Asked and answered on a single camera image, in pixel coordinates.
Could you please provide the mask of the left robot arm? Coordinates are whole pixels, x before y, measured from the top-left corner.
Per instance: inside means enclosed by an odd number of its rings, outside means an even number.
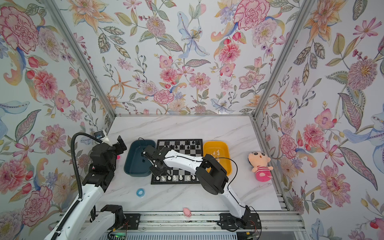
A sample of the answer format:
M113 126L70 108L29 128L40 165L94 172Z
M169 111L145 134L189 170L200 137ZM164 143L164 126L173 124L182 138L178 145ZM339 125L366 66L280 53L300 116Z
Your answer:
M75 153L78 136L85 136L97 142L90 157L93 166L84 179L81 179ZM95 214L96 203L108 189L115 176L117 158L127 150L122 137L111 144L102 134L91 136L76 133L71 140L71 157L78 186L78 196L53 230L47 240L97 240L105 232L113 232L127 224L122 206L106 205Z

